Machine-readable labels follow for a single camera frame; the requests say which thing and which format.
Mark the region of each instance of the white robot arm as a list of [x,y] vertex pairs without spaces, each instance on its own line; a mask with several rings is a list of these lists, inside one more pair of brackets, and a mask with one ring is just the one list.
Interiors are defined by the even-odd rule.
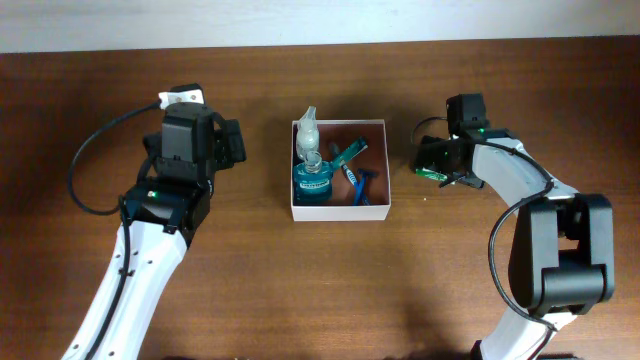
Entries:
[[[160,295],[209,213],[215,173],[246,160],[237,120],[225,120],[206,106],[197,84],[172,88],[156,103],[112,121],[78,154],[104,130],[154,108],[166,108],[162,131],[145,136],[149,156],[115,211],[80,202],[71,182],[78,155],[72,162],[72,199],[92,214],[120,210],[122,225],[104,279],[62,359],[138,356]],[[152,166],[156,177],[147,176]]]
[[[538,165],[522,142],[505,129],[491,129],[481,94],[447,100],[449,140],[425,136],[414,162],[416,173],[482,188],[488,183],[509,210],[490,237],[492,277],[509,305],[494,331],[472,350],[473,360],[535,359],[555,333],[614,290],[611,204],[584,195]],[[517,213],[509,282],[517,302],[502,290],[493,245],[502,221]],[[559,250],[558,238],[578,241]]]

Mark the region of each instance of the open cardboard box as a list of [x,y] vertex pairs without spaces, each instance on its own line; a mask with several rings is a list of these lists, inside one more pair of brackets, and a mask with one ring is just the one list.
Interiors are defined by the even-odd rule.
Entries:
[[[296,153],[296,135],[298,121],[291,127],[291,169],[302,161]],[[373,170],[378,176],[367,181],[365,194],[370,206],[353,206],[355,189],[342,173],[342,169],[333,174],[331,185],[333,194],[324,204],[299,205],[293,198],[293,179],[291,172],[291,212],[294,221],[366,221],[384,220],[391,208],[391,184],[389,181],[389,160],[387,158],[387,135],[384,120],[317,120],[320,132],[318,151],[322,159],[331,161],[329,143],[335,142],[344,151],[358,137],[367,139],[368,148],[353,158],[347,165],[360,181],[358,169]]]

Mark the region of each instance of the black cable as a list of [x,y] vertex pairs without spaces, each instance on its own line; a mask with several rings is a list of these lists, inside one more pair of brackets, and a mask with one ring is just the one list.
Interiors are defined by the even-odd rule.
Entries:
[[551,337],[553,336],[553,333],[554,333],[554,330],[547,328],[547,331],[544,334],[544,339],[542,339],[542,342],[540,343],[540,345],[538,345],[538,347],[533,351],[531,356],[529,356],[528,360],[535,360],[536,357],[540,355],[540,353],[545,348],[545,346],[547,346],[549,344],[549,341],[551,341]]
[[[411,144],[415,145],[413,142],[414,136],[415,136],[415,131],[425,122],[428,121],[432,121],[432,120],[446,120],[446,118],[442,118],[442,117],[430,117],[427,118],[425,120],[420,121],[416,127],[413,129],[413,131],[411,132]],[[502,227],[502,225],[504,224],[504,222],[506,221],[506,219],[511,216],[511,214],[513,214],[514,212],[516,212],[518,209],[520,209],[521,207],[536,201],[538,199],[543,198],[545,195],[547,195],[549,192],[551,192],[551,190],[553,190],[554,184],[553,184],[553,177],[551,177],[551,175],[547,172],[547,170],[545,170],[540,164],[538,164],[535,160],[533,160],[533,158],[521,153],[518,151],[518,149],[516,148],[511,148],[508,146],[504,146],[501,144],[496,144],[496,143],[492,143],[492,142],[488,142],[486,140],[472,140],[472,139],[461,139],[458,138],[457,140],[454,141],[464,141],[467,144],[470,145],[485,145],[485,146],[489,146],[489,147],[493,147],[493,148],[497,148],[503,151],[506,151],[507,153],[511,154],[511,155],[515,155],[518,156],[519,158],[525,160],[527,163],[529,163],[531,166],[533,166],[533,168],[535,168],[540,175],[542,175],[542,177],[544,178],[544,180],[546,181],[546,185],[544,187],[543,190],[528,196],[526,198],[521,199],[520,201],[518,201],[517,203],[513,204],[511,207],[509,207],[502,215],[500,215],[500,217],[498,218],[498,221],[496,221],[495,225],[493,226],[493,229],[491,230],[491,234],[489,235],[489,245],[488,245],[488,258],[489,258],[489,270],[491,272],[491,278],[493,279],[493,283],[496,286],[496,289],[498,290],[498,293],[500,294],[500,297],[502,297],[502,300],[504,300],[504,302],[507,304],[507,306],[513,310],[516,314],[520,315],[521,317],[523,317],[524,319],[528,320],[528,321],[533,321],[539,324],[544,325],[547,328],[547,331],[545,333],[545,337],[542,341],[542,343],[536,348],[536,350],[531,354],[531,356],[529,357],[529,360],[533,360],[535,359],[540,352],[542,352],[542,350],[544,349],[544,347],[549,343],[549,341],[551,340],[551,337],[553,336],[554,332],[557,332],[558,329],[555,327],[555,325],[549,321],[546,321],[542,318],[537,318],[537,317],[533,317],[531,315],[529,315],[527,312],[523,311],[515,302],[513,302],[513,300],[511,300],[511,298],[507,295],[506,291],[504,290],[504,288],[502,287],[502,283],[500,282],[500,278],[498,277],[498,272],[496,270],[496,263],[495,263],[495,243],[496,243],[496,238],[498,235],[498,231],[500,230],[500,228]],[[436,147],[438,146],[438,144],[430,144],[427,145],[427,147]]]
[[129,258],[131,252],[131,234],[129,233],[129,215],[127,213],[127,208],[124,205],[124,199],[122,196],[118,199],[118,207],[120,210],[120,219],[122,220],[122,228],[124,230],[124,259],[122,264],[122,269],[120,269],[120,281],[118,281],[118,287],[116,288],[116,292],[113,295],[113,300],[111,300],[111,305],[109,306],[109,311],[107,312],[107,316],[104,318],[104,322],[100,327],[100,332],[98,332],[98,336],[96,340],[91,345],[89,352],[87,353],[86,360],[90,360],[95,355],[96,351],[100,347],[100,343],[102,343],[102,339],[104,335],[107,333],[109,329],[109,324],[111,323],[111,318],[113,318],[113,314],[116,312],[116,308],[118,307],[118,302],[120,301],[120,296],[122,296],[122,291],[124,290],[124,284],[127,281],[127,276],[129,276]]
[[88,206],[86,206],[84,203],[82,203],[82,201],[80,201],[80,199],[78,198],[78,196],[76,196],[75,191],[73,190],[73,170],[76,167],[76,162],[78,161],[78,158],[80,157],[80,154],[82,153],[82,151],[87,147],[87,145],[89,145],[89,143],[91,143],[93,140],[95,140],[98,136],[100,136],[100,134],[102,134],[103,132],[111,129],[112,127],[114,127],[115,125],[118,125],[119,123],[132,118],[136,115],[139,115],[147,110],[152,110],[152,109],[158,109],[160,108],[160,100],[149,104],[143,108],[137,109],[137,110],[133,110],[131,112],[128,112],[118,118],[115,118],[113,120],[111,120],[109,123],[105,124],[104,126],[102,126],[100,129],[98,129],[96,132],[94,132],[91,136],[89,136],[89,138],[87,140],[85,140],[85,142],[82,144],[82,146],[80,146],[80,149],[78,149],[78,151],[76,152],[75,156],[73,157],[73,160],[71,160],[71,167],[69,168],[69,173],[67,174],[67,190],[69,190],[69,195],[71,195],[71,199],[73,199],[73,201],[76,203],[76,205],[78,205],[78,207],[80,207],[80,209],[82,209],[83,211],[88,212],[89,214],[93,214],[93,215],[111,215],[111,214],[115,214],[116,212],[118,212],[118,209],[120,208],[119,205],[116,205],[116,207],[114,207],[113,209],[110,210],[95,210],[92,209]]
[[420,126],[422,126],[424,123],[430,122],[430,121],[435,121],[435,120],[444,120],[446,121],[447,118],[446,117],[442,117],[442,116],[432,116],[432,117],[428,117],[424,120],[419,121],[416,126],[413,128],[413,130],[411,131],[411,145],[415,145],[415,137],[416,137],[416,131],[420,128]]

